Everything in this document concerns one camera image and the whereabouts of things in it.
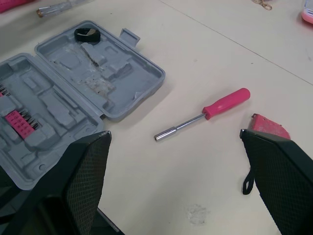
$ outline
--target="gray plastic tool case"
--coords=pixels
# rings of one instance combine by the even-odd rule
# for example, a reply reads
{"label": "gray plastic tool case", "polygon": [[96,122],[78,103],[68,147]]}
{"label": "gray plastic tool case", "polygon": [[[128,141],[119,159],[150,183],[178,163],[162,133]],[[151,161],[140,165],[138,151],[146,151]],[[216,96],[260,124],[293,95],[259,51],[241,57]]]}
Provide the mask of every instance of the gray plastic tool case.
{"label": "gray plastic tool case", "polygon": [[[75,41],[77,28],[94,28],[101,42]],[[165,72],[134,50],[139,37],[123,29],[116,38],[84,21],[0,63],[0,165],[16,185],[32,189],[67,146],[103,130],[105,116],[119,121],[162,85]],[[39,128],[23,140],[5,117],[28,111]]]}

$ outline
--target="case latch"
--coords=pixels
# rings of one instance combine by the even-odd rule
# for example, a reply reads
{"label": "case latch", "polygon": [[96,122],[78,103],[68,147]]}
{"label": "case latch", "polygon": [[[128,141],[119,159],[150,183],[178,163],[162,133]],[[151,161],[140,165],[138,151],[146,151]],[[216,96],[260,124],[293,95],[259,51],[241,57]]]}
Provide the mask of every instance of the case latch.
{"label": "case latch", "polygon": [[134,33],[132,33],[126,28],[122,29],[121,34],[119,35],[119,38],[132,47],[136,47],[137,43],[140,40],[140,38],[137,35],[135,35]]}

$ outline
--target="black mesh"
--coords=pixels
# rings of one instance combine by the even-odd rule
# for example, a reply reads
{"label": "black mesh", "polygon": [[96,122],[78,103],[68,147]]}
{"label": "black mesh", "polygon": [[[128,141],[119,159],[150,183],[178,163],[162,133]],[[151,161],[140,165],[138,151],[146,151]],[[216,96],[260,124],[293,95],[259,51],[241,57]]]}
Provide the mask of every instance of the black mesh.
{"label": "black mesh", "polygon": [[102,193],[107,163],[105,138],[87,149],[77,172],[66,189],[66,200],[81,235],[88,235]]}
{"label": "black mesh", "polygon": [[260,196],[281,234],[313,234],[312,182],[275,141],[256,135],[242,135],[242,140]]}

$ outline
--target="white table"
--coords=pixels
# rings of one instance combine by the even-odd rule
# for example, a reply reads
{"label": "white table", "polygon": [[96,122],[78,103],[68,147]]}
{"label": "white table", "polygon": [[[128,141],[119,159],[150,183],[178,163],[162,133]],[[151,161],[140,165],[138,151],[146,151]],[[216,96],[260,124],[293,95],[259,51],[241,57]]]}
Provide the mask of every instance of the white table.
{"label": "white table", "polygon": [[[137,34],[137,50],[167,74],[159,91],[124,120],[104,120],[113,140],[100,209],[126,235],[278,235],[257,188],[249,196],[241,194],[249,163],[239,131],[260,113],[282,124],[313,156],[311,56],[294,57],[305,56],[302,49],[313,27],[291,24],[287,17],[301,6],[278,8],[284,1],[277,0],[267,12],[247,0],[97,0],[39,19],[34,10],[51,2],[0,16],[0,61],[20,52],[34,54],[37,43],[93,20],[115,35],[124,27]],[[275,38],[277,22],[284,30]],[[250,38],[256,23],[262,38]],[[285,37],[287,32],[292,38]],[[264,42],[267,46],[258,41],[272,38],[272,44]],[[241,87],[251,91],[245,104],[154,141],[154,134]],[[200,208],[198,220],[188,214],[191,208]]]}

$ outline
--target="metal shaft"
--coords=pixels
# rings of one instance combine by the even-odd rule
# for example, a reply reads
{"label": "metal shaft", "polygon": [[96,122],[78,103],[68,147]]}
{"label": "metal shaft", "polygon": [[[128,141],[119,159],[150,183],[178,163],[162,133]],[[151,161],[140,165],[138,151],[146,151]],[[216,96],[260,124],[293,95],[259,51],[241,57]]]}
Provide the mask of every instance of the metal shaft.
{"label": "metal shaft", "polygon": [[156,141],[160,141],[166,137],[169,137],[173,134],[175,134],[178,130],[190,125],[191,123],[194,123],[195,121],[198,121],[199,119],[201,119],[202,117],[204,117],[206,114],[201,114],[199,116],[196,116],[194,117],[193,119],[190,119],[184,123],[182,123],[181,125],[178,125],[178,126],[174,126],[174,127],[171,127],[170,129],[167,129],[166,131],[163,131],[161,132],[160,134],[157,134],[155,136],[155,140]]}

